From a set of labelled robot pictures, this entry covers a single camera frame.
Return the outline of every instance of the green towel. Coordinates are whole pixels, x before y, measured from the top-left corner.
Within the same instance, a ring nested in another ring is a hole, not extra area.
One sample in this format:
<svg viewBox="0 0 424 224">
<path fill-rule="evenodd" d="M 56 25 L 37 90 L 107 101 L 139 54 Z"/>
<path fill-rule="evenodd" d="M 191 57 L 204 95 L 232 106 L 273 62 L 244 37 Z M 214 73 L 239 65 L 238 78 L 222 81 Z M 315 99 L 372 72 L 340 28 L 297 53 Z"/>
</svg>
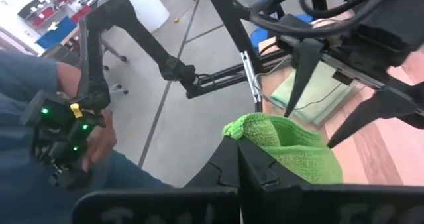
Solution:
<svg viewBox="0 0 424 224">
<path fill-rule="evenodd" d="M 265 113 L 242 116 L 226 125 L 223 134 L 233 139 L 249 138 L 280 164 L 312 184 L 343 181 L 333 152 L 320 134 L 307 131 L 292 120 Z"/>
</svg>

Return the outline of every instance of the person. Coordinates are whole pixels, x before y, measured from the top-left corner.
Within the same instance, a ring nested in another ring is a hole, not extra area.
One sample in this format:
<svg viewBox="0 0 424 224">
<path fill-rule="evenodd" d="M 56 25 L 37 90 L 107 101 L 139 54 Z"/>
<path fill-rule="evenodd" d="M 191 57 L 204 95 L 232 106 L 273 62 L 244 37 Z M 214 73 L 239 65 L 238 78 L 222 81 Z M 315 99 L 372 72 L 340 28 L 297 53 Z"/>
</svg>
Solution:
<svg viewBox="0 0 424 224">
<path fill-rule="evenodd" d="M 88 187 L 70 191 L 48 182 L 50 165 L 31 160 L 33 128 L 19 123 L 40 90 L 76 95 L 81 72 L 62 62 L 0 50 L 0 222 L 70 223 L 83 195 L 101 188 L 169 187 L 113 150 L 117 143 L 112 114 L 103 110 L 106 127 L 96 127 L 81 162 L 93 177 Z"/>
</svg>

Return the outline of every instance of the concrete floor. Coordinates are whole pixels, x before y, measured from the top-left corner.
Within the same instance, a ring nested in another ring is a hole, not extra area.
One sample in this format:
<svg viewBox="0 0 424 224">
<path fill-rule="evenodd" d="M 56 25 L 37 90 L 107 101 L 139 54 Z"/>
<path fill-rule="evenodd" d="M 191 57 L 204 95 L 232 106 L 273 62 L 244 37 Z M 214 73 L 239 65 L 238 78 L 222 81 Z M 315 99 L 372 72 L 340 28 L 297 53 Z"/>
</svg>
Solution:
<svg viewBox="0 0 424 224">
<path fill-rule="evenodd" d="M 239 52 L 222 26 L 210 0 L 161 0 L 170 12 L 166 23 L 153 32 L 172 55 L 195 64 L 197 73 L 211 73 L 241 62 Z M 239 0 L 247 5 L 254 0 Z M 328 0 L 330 7 L 342 0 Z M 301 13 L 298 0 L 283 3 L 287 13 Z M 248 34 L 256 29 L 243 22 Z M 237 84 L 188 100 L 179 83 L 162 79 L 155 62 L 119 28 L 104 38 L 129 58 L 123 64 L 107 54 L 111 77 L 129 94 L 114 101 L 116 150 L 152 175 L 175 186 L 186 184 L 217 148 L 222 128 L 254 111 L 247 83 Z"/>
</svg>

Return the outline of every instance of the person's hand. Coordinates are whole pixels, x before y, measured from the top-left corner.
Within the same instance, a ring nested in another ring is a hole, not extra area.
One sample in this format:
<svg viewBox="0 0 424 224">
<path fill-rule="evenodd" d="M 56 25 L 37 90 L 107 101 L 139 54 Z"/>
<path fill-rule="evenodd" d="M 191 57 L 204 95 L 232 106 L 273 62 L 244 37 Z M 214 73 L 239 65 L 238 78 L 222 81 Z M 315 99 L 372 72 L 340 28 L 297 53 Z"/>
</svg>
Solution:
<svg viewBox="0 0 424 224">
<path fill-rule="evenodd" d="M 97 164 L 104 159 L 117 143 L 112 113 L 103 110 L 101 114 L 105 118 L 106 127 L 95 127 L 87 139 L 88 150 L 82 162 L 82 168 L 86 172 L 92 164 Z"/>
</svg>

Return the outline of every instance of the white bucket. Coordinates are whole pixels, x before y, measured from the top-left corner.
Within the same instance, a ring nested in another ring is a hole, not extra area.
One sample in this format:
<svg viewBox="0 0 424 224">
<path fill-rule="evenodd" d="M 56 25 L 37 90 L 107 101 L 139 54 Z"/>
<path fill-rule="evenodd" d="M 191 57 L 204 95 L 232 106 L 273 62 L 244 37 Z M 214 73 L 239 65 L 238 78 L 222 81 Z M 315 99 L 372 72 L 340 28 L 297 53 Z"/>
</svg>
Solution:
<svg viewBox="0 0 424 224">
<path fill-rule="evenodd" d="M 153 32 L 161 27 L 170 13 L 160 0 L 130 0 L 135 8 L 139 21 Z"/>
</svg>

